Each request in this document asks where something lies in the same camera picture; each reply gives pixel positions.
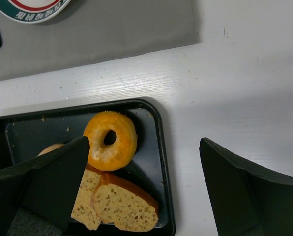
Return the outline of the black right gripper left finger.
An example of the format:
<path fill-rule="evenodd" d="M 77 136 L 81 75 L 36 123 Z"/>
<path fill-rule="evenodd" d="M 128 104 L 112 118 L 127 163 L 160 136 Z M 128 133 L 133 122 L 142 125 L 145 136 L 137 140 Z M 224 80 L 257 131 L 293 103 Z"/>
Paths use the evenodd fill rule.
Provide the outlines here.
<path fill-rule="evenodd" d="M 0 170 L 0 236 L 60 236 L 87 164 L 89 140 Z"/>

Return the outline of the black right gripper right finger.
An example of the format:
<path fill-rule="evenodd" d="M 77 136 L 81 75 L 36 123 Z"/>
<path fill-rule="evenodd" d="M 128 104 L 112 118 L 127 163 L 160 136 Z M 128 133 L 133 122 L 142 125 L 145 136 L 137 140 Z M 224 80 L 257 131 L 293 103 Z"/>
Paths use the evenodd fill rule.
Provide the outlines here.
<path fill-rule="evenodd" d="M 200 159 L 220 236 L 293 236 L 293 177 L 240 157 L 209 138 Z"/>

